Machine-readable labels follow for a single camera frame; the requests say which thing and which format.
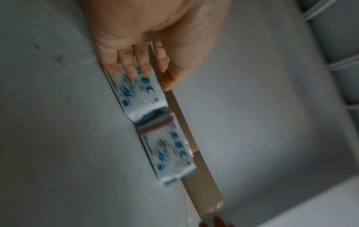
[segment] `hand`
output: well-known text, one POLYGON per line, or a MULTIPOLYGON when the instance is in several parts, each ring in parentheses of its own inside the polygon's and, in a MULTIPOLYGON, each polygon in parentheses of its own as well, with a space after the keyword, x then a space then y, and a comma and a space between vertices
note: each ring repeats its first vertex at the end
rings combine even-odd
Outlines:
MULTIPOLYGON (((214 227, 235 227, 232 224, 226 225, 224 223, 224 221, 219 217, 214 217, 213 218, 213 224, 214 224, 214 227)), ((199 227, 208 227, 208 225, 206 225, 205 223, 201 223, 201 224, 199 224, 199 227)))
POLYGON ((108 73, 151 73, 152 42, 164 91, 184 81, 210 53, 231 0, 80 0, 100 63, 108 73))

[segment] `white packet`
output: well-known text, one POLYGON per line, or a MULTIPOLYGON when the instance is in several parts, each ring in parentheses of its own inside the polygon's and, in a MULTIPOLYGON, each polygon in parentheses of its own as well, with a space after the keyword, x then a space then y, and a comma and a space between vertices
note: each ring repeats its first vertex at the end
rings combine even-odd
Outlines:
POLYGON ((121 64, 121 74, 118 77, 109 75, 105 69, 103 71, 123 112, 132 122, 139 124, 151 118, 154 110, 168 107, 168 103, 153 69, 151 68, 149 77, 144 77, 137 63, 135 65, 138 71, 136 79, 130 79, 121 64))
POLYGON ((157 178, 163 184, 190 176, 196 171, 188 141, 169 109, 157 113, 151 121, 137 126, 136 130, 157 178))

